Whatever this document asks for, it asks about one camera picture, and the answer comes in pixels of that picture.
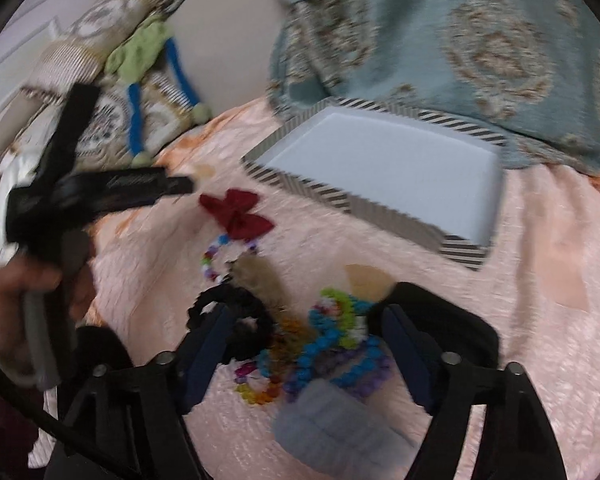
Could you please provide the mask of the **person's left hand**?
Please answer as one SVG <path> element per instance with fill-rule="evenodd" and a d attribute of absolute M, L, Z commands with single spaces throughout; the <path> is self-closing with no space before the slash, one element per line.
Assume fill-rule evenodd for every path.
<path fill-rule="evenodd" d="M 66 301 L 73 321 L 84 318 L 91 307 L 96 289 L 88 263 L 73 278 L 66 278 L 57 266 L 30 257 L 15 255 L 0 268 L 0 367 L 6 374 L 33 374 L 26 335 L 26 298 L 54 292 L 68 285 Z"/>

